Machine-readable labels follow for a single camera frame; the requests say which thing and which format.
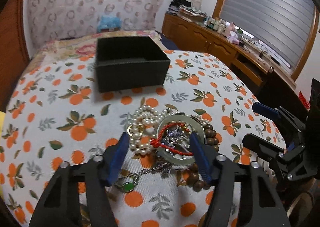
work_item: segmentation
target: wooden desk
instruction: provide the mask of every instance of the wooden desk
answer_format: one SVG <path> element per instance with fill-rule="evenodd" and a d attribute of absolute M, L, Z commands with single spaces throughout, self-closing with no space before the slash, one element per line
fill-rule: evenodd
<path fill-rule="evenodd" d="M 225 36 L 177 16 L 165 15 L 162 33 L 181 50 L 212 54 L 225 63 L 235 74 L 243 73 L 250 80 L 241 78 L 240 74 L 238 76 L 247 84 L 254 83 L 251 86 L 253 92 L 255 92 L 253 88 L 259 88 L 262 85 L 270 68 L 270 61 L 261 60 L 259 52 L 255 49 L 249 47 L 251 52 L 248 52 L 227 41 Z M 290 76 L 286 75 L 286 72 L 273 61 L 271 65 L 276 73 L 294 89 L 295 83 Z"/>

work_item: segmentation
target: blue plush toy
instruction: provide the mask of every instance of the blue plush toy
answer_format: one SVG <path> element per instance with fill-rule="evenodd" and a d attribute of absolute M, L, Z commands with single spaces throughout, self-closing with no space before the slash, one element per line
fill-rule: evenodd
<path fill-rule="evenodd" d="M 101 16 L 98 32 L 103 29 L 121 28 L 121 20 L 118 17 Z"/>

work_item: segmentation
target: floral bedsheet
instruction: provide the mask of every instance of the floral bedsheet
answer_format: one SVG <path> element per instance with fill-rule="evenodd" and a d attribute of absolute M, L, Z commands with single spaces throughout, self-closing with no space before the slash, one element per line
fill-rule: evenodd
<path fill-rule="evenodd" d="M 255 96 L 207 53 L 165 52 L 171 64 L 160 86 L 98 93 L 92 46 L 70 49 L 71 58 L 37 67 L 20 79 L 0 139 L 0 184 L 4 202 L 21 226 L 28 226 L 38 199 L 62 161 L 74 165 L 102 154 L 117 143 L 128 119 L 144 104 L 208 119 L 217 131 L 220 153 L 237 163 L 257 160 L 272 177 L 268 163 L 242 146 L 244 135 L 255 133 L 285 147 L 274 123 L 252 111 Z M 145 135 L 142 143 L 149 138 Z M 153 156 L 128 150 L 122 174 L 152 164 Z M 214 188 L 193 191 L 186 183 L 189 174 L 185 168 L 172 170 L 167 178 L 143 175 L 130 193 L 106 188 L 118 225 L 201 226 Z M 79 184 L 79 193 L 84 226 L 88 226 L 84 183 Z M 236 184 L 229 226 L 236 224 L 239 194 Z"/>

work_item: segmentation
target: black box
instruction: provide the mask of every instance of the black box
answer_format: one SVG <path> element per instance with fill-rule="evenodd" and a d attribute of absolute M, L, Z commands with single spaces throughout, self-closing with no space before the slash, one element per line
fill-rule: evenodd
<path fill-rule="evenodd" d="M 100 38 L 96 78 L 100 93 L 161 85 L 170 59 L 150 37 Z"/>

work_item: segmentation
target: blue gripper pad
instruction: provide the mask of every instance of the blue gripper pad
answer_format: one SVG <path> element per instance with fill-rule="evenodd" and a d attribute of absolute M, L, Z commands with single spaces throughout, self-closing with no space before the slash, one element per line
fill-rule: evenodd
<path fill-rule="evenodd" d="M 130 136 L 124 132 L 118 143 L 107 147 L 103 153 L 104 166 L 100 169 L 100 179 L 105 186 L 112 186 L 117 181 L 128 152 L 129 138 Z"/>
<path fill-rule="evenodd" d="M 254 103 L 252 105 L 252 110 L 256 114 L 260 114 L 270 120 L 276 121 L 280 119 L 280 113 L 275 109 L 270 108 L 269 106 L 263 105 L 262 103 Z"/>
<path fill-rule="evenodd" d="M 191 151 L 193 153 L 193 157 L 195 158 L 196 164 L 198 165 L 199 173 L 201 174 L 202 179 L 206 181 L 208 184 L 210 184 L 212 182 L 212 161 L 210 161 L 211 159 L 209 160 L 206 154 L 204 153 L 203 147 L 211 148 L 211 146 L 201 144 L 195 132 L 190 135 L 190 146 Z"/>

